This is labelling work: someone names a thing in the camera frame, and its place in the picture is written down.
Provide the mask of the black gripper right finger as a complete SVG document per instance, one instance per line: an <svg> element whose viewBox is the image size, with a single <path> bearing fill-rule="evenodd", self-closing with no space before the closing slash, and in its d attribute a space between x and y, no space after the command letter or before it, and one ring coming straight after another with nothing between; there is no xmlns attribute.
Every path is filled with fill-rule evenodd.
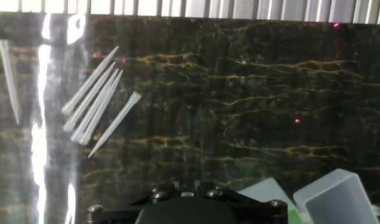
<svg viewBox="0 0 380 224"><path fill-rule="evenodd" d="M187 195L200 200L189 208L198 223L288 224L288 205L279 199L260 202L213 182L187 183Z"/></svg>

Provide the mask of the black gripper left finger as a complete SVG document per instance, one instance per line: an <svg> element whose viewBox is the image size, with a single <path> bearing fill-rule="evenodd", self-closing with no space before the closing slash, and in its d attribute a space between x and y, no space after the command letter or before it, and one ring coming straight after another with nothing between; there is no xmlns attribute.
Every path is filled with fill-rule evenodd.
<svg viewBox="0 0 380 224"><path fill-rule="evenodd" d="M96 203L88 207L85 220L87 223L134 223L146 206L180 197L186 189L186 182L173 181L143 191L135 201L127 205L109 208Z"/></svg>

